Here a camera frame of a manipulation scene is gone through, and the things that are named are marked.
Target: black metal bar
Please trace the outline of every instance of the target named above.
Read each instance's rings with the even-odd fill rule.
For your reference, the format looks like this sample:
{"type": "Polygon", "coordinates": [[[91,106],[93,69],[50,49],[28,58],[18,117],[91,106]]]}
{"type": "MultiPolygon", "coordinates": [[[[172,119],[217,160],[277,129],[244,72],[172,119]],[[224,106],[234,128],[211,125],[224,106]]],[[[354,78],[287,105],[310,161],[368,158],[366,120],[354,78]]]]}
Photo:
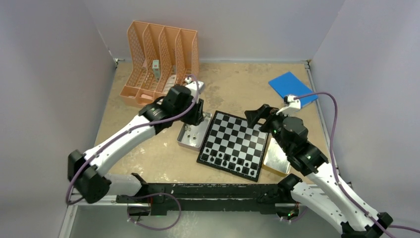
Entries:
{"type": "MultiPolygon", "coordinates": [[[[281,208],[279,204],[295,203],[278,189],[277,184],[147,183],[137,196],[157,192],[172,194],[183,211],[254,211],[287,215],[290,209],[281,208]]],[[[121,195],[117,196],[116,202],[147,203],[147,199],[121,195]]],[[[151,215],[166,215],[167,211],[176,210],[178,206],[173,199],[166,196],[153,198],[151,215]]]]}

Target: white cable clip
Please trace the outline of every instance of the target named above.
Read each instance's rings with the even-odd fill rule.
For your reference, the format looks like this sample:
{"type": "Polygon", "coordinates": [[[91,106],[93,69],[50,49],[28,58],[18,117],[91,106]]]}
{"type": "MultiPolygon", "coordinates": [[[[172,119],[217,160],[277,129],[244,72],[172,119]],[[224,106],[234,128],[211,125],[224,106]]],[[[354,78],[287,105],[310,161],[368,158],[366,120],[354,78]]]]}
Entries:
{"type": "Polygon", "coordinates": [[[186,77],[186,78],[184,79],[184,81],[185,81],[187,84],[190,84],[190,83],[193,81],[193,78],[192,78],[191,76],[188,76],[188,77],[186,77]]]}
{"type": "Polygon", "coordinates": [[[278,110],[276,112],[276,115],[283,113],[286,116],[290,116],[291,114],[299,111],[301,109],[301,102],[299,99],[295,100],[295,98],[297,97],[294,95],[287,95],[286,97],[284,97],[285,107],[278,110]]]}

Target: white wall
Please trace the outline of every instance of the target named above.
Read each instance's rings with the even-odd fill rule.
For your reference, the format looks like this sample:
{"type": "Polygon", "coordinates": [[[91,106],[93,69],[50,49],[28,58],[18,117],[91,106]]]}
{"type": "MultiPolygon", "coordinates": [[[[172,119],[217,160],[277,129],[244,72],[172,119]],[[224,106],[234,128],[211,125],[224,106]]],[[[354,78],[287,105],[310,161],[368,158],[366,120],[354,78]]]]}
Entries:
{"type": "Polygon", "coordinates": [[[308,60],[344,0],[85,0],[115,58],[133,20],[198,30],[201,60],[308,60]]]}
{"type": "Polygon", "coordinates": [[[114,71],[81,0],[0,2],[0,237],[57,237],[114,71]]]}
{"type": "MultiPolygon", "coordinates": [[[[334,152],[344,179],[396,224],[417,228],[419,22],[417,0],[346,0],[311,64],[317,91],[338,101],[334,152]]],[[[332,102],[320,102],[331,129],[332,102]]]]}

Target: blue book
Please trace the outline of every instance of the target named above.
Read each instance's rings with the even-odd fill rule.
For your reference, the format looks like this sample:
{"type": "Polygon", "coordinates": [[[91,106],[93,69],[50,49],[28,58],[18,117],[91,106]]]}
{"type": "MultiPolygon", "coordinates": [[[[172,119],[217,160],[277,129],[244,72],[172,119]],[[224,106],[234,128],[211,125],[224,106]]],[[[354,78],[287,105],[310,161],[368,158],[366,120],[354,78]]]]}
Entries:
{"type": "MultiPolygon", "coordinates": [[[[303,84],[296,76],[291,72],[287,72],[282,76],[279,76],[268,84],[282,97],[287,95],[302,96],[308,93],[313,93],[305,84],[303,84]]],[[[313,95],[305,98],[301,98],[301,107],[303,108],[307,104],[318,99],[318,95],[313,95]]]]}

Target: gray wall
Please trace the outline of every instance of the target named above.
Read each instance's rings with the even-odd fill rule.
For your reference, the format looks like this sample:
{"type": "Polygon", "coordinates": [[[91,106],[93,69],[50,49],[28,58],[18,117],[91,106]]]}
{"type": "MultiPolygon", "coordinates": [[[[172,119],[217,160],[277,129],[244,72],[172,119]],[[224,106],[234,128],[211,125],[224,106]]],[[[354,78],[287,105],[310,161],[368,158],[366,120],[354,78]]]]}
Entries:
{"type": "MultiPolygon", "coordinates": [[[[179,223],[167,231],[151,231],[127,222],[127,208],[121,206],[79,207],[71,238],[339,238],[325,220],[308,211],[298,222],[280,222],[276,215],[258,212],[183,211],[179,223]]],[[[146,218],[153,227],[172,224],[177,212],[146,218]]]]}
{"type": "Polygon", "coordinates": [[[114,65],[81,0],[0,2],[0,237],[57,237],[114,65]]]}
{"type": "Polygon", "coordinates": [[[85,0],[115,58],[133,20],[198,30],[201,60],[312,59],[344,0],[85,0]]]}
{"type": "MultiPolygon", "coordinates": [[[[334,152],[343,178],[396,224],[417,228],[419,22],[417,0],[346,0],[311,64],[317,91],[338,101],[334,152]]],[[[332,102],[320,102],[331,129],[332,102]]]]}

